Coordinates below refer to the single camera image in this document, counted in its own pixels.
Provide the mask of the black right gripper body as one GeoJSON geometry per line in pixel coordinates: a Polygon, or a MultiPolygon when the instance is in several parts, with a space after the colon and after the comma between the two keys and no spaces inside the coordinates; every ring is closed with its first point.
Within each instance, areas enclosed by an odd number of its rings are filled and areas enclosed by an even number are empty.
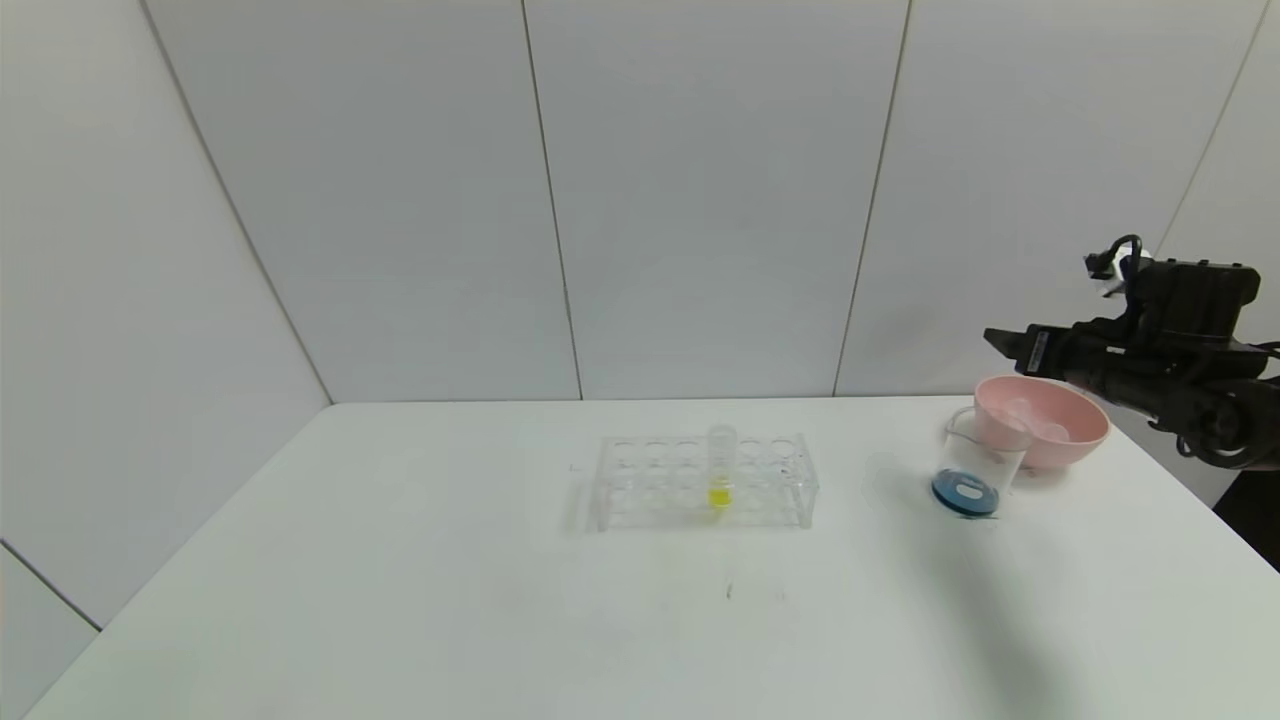
{"type": "Polygon", "coordinates": [[[1030,325],[1021,373],[1106,395],[1130,378],[1129,340],[1119,322],[1030,325]]]}

